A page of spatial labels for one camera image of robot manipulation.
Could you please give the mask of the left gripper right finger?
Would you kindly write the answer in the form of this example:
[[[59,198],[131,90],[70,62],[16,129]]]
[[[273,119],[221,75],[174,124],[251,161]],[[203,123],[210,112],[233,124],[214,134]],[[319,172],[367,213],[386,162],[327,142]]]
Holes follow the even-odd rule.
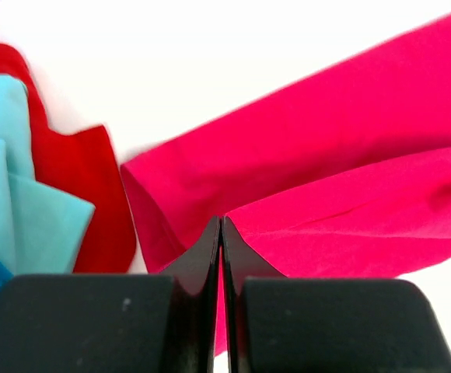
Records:
[[[221,223],[231,372],[451,372],[429,300],[409,281],[288,278]]]

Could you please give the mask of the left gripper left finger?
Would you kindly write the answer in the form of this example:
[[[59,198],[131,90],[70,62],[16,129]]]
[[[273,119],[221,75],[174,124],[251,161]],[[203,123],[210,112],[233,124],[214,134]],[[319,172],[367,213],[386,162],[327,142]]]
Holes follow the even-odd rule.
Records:
[[[21,275],[0,288],[0,372],[210,372],[221,224],[157,274]]]

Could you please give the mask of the magenta t shirt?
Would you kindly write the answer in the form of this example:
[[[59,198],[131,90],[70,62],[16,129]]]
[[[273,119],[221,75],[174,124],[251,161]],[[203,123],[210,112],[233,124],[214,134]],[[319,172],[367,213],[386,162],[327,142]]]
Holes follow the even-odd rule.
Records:
[[[157,272],[214,216],[290,277],[397,277],[451,257],[451,14],[121,167]]]

